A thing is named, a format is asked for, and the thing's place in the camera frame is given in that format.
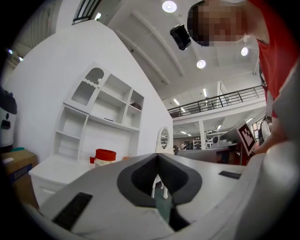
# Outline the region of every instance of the brown box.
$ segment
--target brown box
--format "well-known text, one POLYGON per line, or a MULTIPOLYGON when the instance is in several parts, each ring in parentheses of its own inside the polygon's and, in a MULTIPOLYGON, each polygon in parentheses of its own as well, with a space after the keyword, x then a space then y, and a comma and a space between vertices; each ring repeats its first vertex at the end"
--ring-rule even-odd
POLYGON ((37 156, 27 150, 8 152, 1 154, 2 160, 13 158, 14 160, 5 163, 5 169, 10 183, 19 197, 19 200, 29 203, 38 209, 38 203, 33 192, 31 177, 28 172, 34 168, 38 161, 37 156))

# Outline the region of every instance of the white column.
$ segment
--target white column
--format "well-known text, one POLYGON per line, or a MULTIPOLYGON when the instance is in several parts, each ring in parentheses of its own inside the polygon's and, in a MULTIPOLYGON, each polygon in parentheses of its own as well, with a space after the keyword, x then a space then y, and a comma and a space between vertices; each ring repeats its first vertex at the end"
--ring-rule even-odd
POLYGON ((202 120, 199 121, 199 130, 200 130, 200 138, 201 138, 201 149, 205 150, 206 149, 205 133, 204 133, 204 124, 202 120))

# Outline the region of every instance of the teal object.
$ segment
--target teal object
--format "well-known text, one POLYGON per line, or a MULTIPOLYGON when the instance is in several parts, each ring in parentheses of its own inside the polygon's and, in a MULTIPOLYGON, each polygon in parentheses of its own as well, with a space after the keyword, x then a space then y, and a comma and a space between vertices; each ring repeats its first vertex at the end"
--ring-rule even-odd
POLYGON ((14 148, 10 152, 17 152, 17 151, 21 151, 21 150, 24 150, 24 149, 25 148, 14 148))

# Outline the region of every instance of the person's arm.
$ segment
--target person's arm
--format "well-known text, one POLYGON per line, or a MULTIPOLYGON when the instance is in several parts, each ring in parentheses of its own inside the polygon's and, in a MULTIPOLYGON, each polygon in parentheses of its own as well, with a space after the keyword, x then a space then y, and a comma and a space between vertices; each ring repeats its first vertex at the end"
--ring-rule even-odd
POLYGON ((253 152, 255 154, 265 153, 270 147, 276 145, 277 143, 285 142, 286 140, 287 137, 282 125, 279 122, 279 119, 272 117, 272 130, 270 136, 259 148, 255 149, 253 152))
POLYGON ((261 125, 261 128, 262 128, 262 137, 266 141, 267 138, 271 135, 268 123, 266 121, 263 121, 262 125, 261 125))

